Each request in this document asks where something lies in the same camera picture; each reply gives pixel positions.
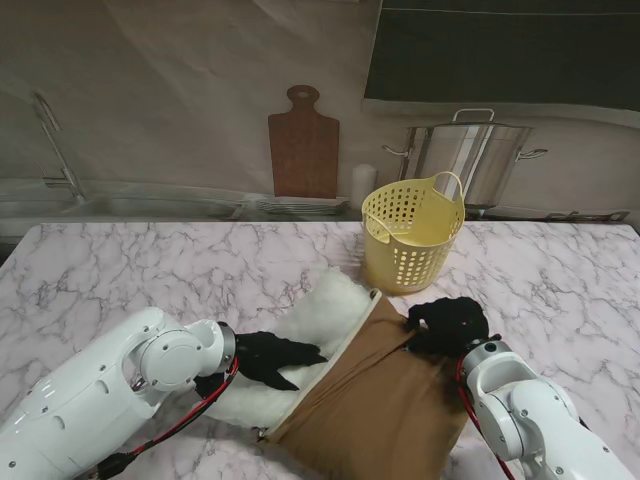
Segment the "marble countertop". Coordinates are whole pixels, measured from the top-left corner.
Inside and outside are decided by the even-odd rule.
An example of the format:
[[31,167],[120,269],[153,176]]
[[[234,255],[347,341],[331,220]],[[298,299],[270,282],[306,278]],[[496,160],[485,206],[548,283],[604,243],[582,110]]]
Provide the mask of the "marble countertop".
[[[329,266],[360,277],[359,223],[47,224],[0,268],[0,419],[43,375],[148,305],[181,322],[274,325]],[[587,424],[640,477],[640,239],[628,226],[469,222],[436,282],[402,312],[468,295],[492,331],[572,396]],[[172,398],[131,441],[195,401]],[[124,479],[315,476],[251,432],[209,418],[141,456]],[[467,425],[445,478],[503,478]]]

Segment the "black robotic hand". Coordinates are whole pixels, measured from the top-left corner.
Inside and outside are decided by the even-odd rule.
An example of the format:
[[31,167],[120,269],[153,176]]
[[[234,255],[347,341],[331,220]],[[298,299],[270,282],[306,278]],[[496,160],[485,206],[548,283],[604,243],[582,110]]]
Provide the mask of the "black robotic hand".
[[327,361],[315,345],[279,338],[271,332],[237,334],[236,356],[240,373],[276,390],[298,390],[279,369]]
[[440,298],[411,307],[406,330],[416,332],[407,342],[410,351],[451,358],[468,351],[475,340],[489,337],[482,307],[469,297]]

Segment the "wall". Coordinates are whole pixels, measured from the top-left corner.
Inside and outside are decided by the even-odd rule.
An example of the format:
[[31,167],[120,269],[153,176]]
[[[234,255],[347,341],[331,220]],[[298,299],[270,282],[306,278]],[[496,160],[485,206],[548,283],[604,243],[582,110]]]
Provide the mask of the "wall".
[[[298,83],[318,88],[317,109],[341,122],[342,194],[362,162],[392,181],[397,159],[380,145],[401,147],[405,127],[443,120],[362,113],[377,1],[0,0],[0,8],[0,107],[24,116],[30,91],[42,91],[82,179],[271,192],[266,118],[288,110],[285,92]],[[517,166],[505,205],[640,210],[639,131],[500,120],[534,126],[527,147],[550,150]],[[26,160],[42,151],[31,146],[41,132],[13,128],[23,133],[2,142],[0,175],[37,175]]]

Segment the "plastic laundry basket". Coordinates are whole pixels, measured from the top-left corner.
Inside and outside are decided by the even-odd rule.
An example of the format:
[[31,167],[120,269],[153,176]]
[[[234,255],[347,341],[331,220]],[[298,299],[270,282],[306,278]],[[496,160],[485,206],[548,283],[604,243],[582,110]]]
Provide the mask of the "plastic laundry basket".
[[464,222],[460,180],[451,172],[386,185],[362,204],[366,276],[401,295],[426,288]]

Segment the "wooden cutting board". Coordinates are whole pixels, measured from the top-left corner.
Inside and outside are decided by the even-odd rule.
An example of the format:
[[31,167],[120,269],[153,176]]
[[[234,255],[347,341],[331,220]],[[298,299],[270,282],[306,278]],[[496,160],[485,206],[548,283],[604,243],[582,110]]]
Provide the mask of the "wooden cutting board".
[[269,115],[274,193],[336,198],[340,122],[314,110],[320,94],[313,87],[295,85],[287,97],[293,108]]

